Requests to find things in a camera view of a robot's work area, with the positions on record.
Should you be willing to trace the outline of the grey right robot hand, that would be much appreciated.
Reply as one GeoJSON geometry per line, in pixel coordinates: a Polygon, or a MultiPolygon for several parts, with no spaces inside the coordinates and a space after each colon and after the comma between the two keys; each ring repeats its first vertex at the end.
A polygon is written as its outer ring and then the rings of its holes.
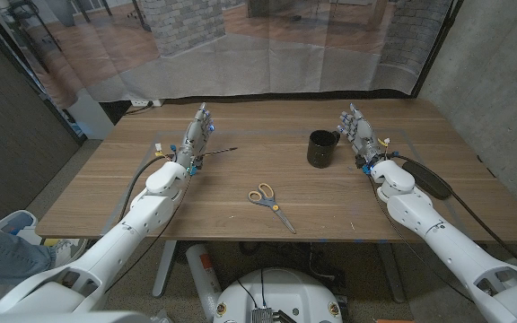
{"type": "Polygon", "coordinates": [[[349,105],[350,111],[343,111],[339,120],[338,132],[344,135],[355,152],[355,165],[365,173],[385,159],[382,144],[374,133],[372,126],[354,103],[349,105]]]}

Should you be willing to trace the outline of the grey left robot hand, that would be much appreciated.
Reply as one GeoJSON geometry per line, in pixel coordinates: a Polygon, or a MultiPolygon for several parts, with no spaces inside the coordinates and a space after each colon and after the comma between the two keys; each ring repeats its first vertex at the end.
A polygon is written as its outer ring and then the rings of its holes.
{"type": "Polygon", "coordinates": [[[200,168],[203,162],[203,154],[206,152],[206,144],[215,127],[211,119],[211,113],[203,102],[183,137],[176,155],[176,163],[184,168],[191,166],[200,168]]]}

